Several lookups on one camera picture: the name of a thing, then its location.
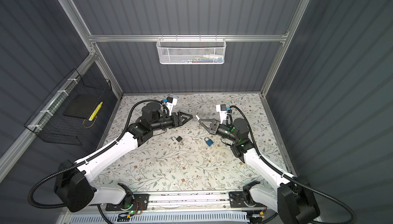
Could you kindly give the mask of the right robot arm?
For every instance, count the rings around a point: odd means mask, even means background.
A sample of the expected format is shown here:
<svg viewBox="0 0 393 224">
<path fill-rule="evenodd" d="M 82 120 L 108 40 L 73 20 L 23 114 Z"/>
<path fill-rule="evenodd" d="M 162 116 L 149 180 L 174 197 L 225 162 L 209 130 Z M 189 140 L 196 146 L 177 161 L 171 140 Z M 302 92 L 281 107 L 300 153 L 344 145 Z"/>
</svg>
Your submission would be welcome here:
<svg viewBox="0 0 393 224">
<path fill-rule="evenodd" d="M 269 159 L 258 154 L 256 145 L 249 137 L 251 130 L 245 119 L 235 119 L 232 126 L 217 119 L 198 118 L 198 123 L 210 134 L 230 140 L 234 156 L 252 167 L 273 188 L 268 190 L 257 182 L 244 186 L 243 198 L 248 205 L 262 204 L 270 208 L 284 224 L 308 224 L 320 215 L 312 191 L 285 179 L 285 176 L 292 175 L 286 174 Z"/>
</svg>

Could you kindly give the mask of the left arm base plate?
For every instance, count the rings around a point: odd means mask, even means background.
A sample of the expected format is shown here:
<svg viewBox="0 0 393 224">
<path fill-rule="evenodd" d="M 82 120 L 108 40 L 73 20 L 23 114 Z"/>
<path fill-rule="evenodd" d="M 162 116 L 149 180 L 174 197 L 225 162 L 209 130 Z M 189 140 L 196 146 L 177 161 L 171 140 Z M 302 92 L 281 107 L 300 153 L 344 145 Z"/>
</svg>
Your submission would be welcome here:
<svg viewBox="0 0 393 224">
<path fill-rule="evenodd" d="M 105 211 L 145 211 L 149 203 L 149 194 L 127 195 L 119 204 L 107 204 Z"/>
</svg>

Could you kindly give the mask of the blue padlock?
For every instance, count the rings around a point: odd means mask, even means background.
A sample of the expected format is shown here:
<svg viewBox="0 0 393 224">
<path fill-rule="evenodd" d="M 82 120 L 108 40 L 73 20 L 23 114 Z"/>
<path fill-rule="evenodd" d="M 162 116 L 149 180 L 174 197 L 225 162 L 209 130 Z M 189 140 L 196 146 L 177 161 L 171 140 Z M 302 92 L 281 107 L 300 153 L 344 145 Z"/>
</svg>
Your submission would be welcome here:
<svg viewBox="0 0 393 224">
<path fill-rule="evenodd" d="M 211 147 L 214 144 L 214 141 L 209 137 L 205 137 L 204 141 L 208 147 Z"/>
</svg>

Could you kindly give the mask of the small black padlock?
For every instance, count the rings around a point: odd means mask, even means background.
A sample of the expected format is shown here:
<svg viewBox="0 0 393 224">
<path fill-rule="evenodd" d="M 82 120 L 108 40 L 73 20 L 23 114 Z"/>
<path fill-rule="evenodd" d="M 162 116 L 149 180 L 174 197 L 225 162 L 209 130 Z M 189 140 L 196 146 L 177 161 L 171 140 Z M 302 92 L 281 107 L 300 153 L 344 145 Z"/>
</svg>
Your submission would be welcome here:
<svg viewBox="0 0 393 224">
<path fill-rule="evenodd" d="M 181 142 L 183 140 L 181 136 L 178 137 L 172 136 L 171 139 L 172 141 L 177 141 L 177 142 Z"/>
</svg>

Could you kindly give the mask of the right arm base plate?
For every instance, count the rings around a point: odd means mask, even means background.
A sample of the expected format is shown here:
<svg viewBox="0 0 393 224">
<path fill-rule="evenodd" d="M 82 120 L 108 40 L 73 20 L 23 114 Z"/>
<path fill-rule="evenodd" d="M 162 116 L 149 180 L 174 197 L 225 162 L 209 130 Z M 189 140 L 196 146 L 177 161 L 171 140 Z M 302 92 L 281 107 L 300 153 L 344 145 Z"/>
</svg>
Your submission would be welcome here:
<svg viewBox="0 0 393 224">
<path fill-rule="evenodd" d="M 265 207 L 265 205 L 256 203 L 250 196 L 249 193 L 243 191 L 231 191 L 229 192 L 230 206 L 232 208 L 254 208 L 254 207 Z"/>
</svg>

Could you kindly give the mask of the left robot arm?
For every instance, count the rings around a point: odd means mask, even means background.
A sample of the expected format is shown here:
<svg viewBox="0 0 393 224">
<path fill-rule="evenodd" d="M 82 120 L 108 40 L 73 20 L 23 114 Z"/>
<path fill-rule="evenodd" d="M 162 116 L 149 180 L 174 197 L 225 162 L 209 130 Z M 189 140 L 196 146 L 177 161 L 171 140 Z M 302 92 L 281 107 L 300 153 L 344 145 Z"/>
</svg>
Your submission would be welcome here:
<svg viewBox="0 0 393 224">
<path fill-rule="evenodd" d="M 122 183 L 104 186 L 94 179 L 109 165 L 137 149 L 153 137 L 154 131 L 177 128 L 192 120 L 193 116 L 181 111 L 166 111 L 158 102 L 150 102 L 142 108 L 142 115 L 126 126 L 120 139 L 103 146 L 75 162 L 65 161 L 59 169 L 76 166 L 56 177 L 54 192 L 71 212 L 90 205 L 112 204 L 128 211 L 135 205 L 133 192 Z"/>
</svg>

